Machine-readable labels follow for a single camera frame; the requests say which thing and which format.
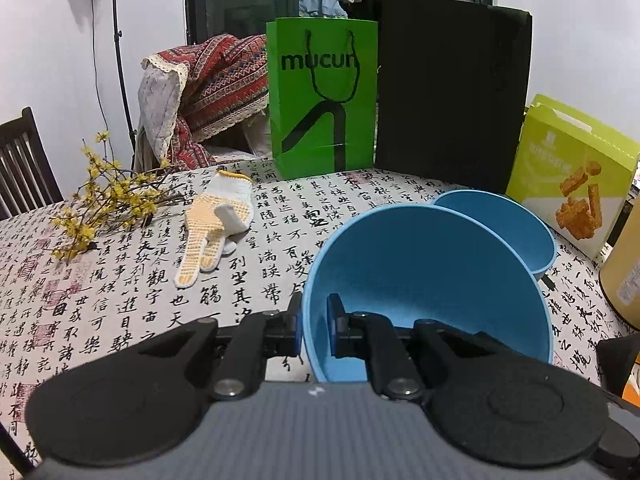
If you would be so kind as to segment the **blue bowl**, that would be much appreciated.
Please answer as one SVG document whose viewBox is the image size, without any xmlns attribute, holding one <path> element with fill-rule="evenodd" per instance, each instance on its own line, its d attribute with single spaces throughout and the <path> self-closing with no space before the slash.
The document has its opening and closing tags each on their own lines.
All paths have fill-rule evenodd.
<svg viewBox="0 0 640 480">
<path fill-rule="evenodd" d="M 553 360 L 550 314 L 534 274 L 506 242 L 457 211 L 371 209 L 339 228 L 314 258 L 303 291 L 307 359 L 319 382 L 363 382 L 363 362 L 332 356 L 326 300 L 382 314 L 397 327 L 428 318 L 484 332 L 530 358 Z"/>
<path fill-rule="evenodd" d="M 536 214 L 514 200 L 479 190 L 453 190 L 439 195 L 434 205 L 466 214 L 494 231 L 520 255 L 536 280 L 552 267 L 554 236 Z"/>
</svg>

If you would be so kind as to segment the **white yellow dotted glove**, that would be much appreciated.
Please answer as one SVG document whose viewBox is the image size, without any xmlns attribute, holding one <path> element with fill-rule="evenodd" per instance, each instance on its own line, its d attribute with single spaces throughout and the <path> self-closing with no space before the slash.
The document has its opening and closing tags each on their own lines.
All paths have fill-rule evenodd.
<svg viewBox="0 0 640 480">
<path fill-rule="evenodd" d="M 184 213 L 188 231 L 174 278 L 178 289 L 191 287 L 201 273 L 213 272 L 223 256 L 235 251 L 232 236 L 245 233 L 254 219 L 253 181 L 244 174 L 218 170 Z"/>
</svg>

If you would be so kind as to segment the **calligraphy print tablecloth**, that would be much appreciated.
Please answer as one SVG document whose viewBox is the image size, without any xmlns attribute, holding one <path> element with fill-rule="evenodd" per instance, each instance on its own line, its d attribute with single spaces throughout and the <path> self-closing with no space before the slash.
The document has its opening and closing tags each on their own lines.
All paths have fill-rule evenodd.
<svg viewBox="0 0 640 480">
<path fill-rule="evenodd" d="M 367 169 L 283 181 L 272 162 L 236 162 L 254 183 L 255 217 L 236 251 L 187 289 L 174 277 L 186 244 L 183 209 L 161 209 L 149 226 L 98 239 L 71 263 L 53 258 L 58 232 L 47 206 L 1 225 L 1 421 L 31 461 L 24 419 L 40 382 L 179 327 L 194 318 L 239 323 L 283 309 L 312 259 L 346 221 L 388 204 L 426 204 L 443 183 Z"/>
</svg>

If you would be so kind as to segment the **yellow flower branch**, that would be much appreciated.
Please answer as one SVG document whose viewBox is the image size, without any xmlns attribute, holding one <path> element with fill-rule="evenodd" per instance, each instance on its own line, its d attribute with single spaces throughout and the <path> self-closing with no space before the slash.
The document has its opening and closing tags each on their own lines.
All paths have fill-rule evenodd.
<svg viewBox="0 0 640 480">
<path fill-rule="evenodd" d="M 115 158 L 107 130 L 82 144 L 87 179 L 66 200 L 51 223 L 60 234 L 53 258 L 69 263 L 96 248 L 99 236 L 145 226 L 163 206 L 184 200 L 182 185 L 171 180 L 174 166 L 163 159 L 148 171 L 126 169 Z"/>
</svg>

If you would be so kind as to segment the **yellow-green snack box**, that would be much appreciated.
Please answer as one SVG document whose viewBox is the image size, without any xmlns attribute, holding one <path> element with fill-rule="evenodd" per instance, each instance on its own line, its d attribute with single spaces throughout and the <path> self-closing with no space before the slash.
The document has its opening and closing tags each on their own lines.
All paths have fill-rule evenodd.
<svg viewBox="0 0 640 480">
<path fill-rule="evenodd" d="M 590 259 L 608 240 L 639 160 L 639 143 L 538 94 L 528 108 L 506 195 Z"/>
</svg>

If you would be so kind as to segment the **red patterned quilt on chair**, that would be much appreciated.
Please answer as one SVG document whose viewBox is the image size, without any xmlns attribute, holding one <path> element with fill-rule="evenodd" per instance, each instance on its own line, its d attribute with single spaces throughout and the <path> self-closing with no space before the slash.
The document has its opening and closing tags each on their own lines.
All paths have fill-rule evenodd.
<svg viewBox="0 0 640 480">
<path fill-rule="evenodd" d="M 201 44 L 146 56 L 138 89 L 140 110 L 134 171 L 164 159 L 181 170 L 222 164 L 204 142 L 266 110 L 267 37 L 213 36 Z"/>
</svg>

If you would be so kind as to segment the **dark wooden chair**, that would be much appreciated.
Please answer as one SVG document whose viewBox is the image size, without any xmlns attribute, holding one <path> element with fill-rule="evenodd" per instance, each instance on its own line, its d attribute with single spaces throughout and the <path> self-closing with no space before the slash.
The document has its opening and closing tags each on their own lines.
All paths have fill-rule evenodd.
<svg viewBox="0 0 640 480">
<path fill-rule="evenodd" d="M 63 199 L 30 107 L 1 125 L 0 142 L 2 220 Z"/>
</svg>

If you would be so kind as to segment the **black paper bag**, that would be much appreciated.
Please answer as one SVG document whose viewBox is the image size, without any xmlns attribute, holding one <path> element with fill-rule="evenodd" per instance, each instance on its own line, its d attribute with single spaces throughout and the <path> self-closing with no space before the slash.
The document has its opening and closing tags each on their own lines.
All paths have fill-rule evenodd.
<svg viewBox="0 0 640 480">
<path fill-rule="evenodd" d="M 380 0 L 378 24 L 375 166 L 506 192 L 532 14 L 490 0 Z"/>
</svg>

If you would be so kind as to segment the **green paper bag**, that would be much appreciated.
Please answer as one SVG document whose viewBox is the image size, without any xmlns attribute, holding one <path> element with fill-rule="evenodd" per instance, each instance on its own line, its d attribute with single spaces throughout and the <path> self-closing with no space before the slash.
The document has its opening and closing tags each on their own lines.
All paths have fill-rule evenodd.
<svg viewBox="0 0 640 480">
<path fill-rule="evenodd" d="M 369 168 L 378 24 L 277 18 L 267 24 L 272 157 L 286 180 Z"/>
</svg>

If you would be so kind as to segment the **black light stand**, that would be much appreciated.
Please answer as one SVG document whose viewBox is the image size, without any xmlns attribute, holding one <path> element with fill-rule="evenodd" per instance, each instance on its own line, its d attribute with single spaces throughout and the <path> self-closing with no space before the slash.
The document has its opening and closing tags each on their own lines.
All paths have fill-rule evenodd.
<svg viewBox="0 0 640 480">
<path fill-rule="evenodd" d="M 108 129 L 108 120 L 105 114 L 104 105 L 102 103 L 102 96 L 99 85 L 99 71 L 98 71 L 98 57 L 96 56 L 96 45 L 98 42 L 96 41 L 96 32 L 98 29 L 96 28 L 96 0 L 89 0 L 90 3 L 90 30 L 91 30 L 91 59 L 92 59 L 92 68 L 93 68 L 93 83 L 94 83 L 94 93 L 96 94 L 96 102 L 98 103 L 98 109 L 100 111 L 101 118 L 103 120 L 103 125 Z M 112 16 L 112 40 L 113 40 L 113 49 L 115 55 L 115 64 L 116 64 L 116 72 L 118 78 L 119 85 L 119 94 L 120 99 L 122 100 L 122 111 L 124 112 L 126 127 L 127 127 L 127 138 L 131 148 L 131 160 L 130 166 L 134 166 L 134 155 L 136 154 L 136 141 L 137 141 L 137 130 L 134 128 L 134 122 L 131 117 L 131 110 L 128 99 L 128 92 L 126 88 L 126 79 L 125 79 L 125 71 L 124 71 L 124 63 L 122 62 L 122 29 L 119 25 L 119 16 L 118 16 L 118 0 L 111 0 L 111 16 Z"/>
</svg>

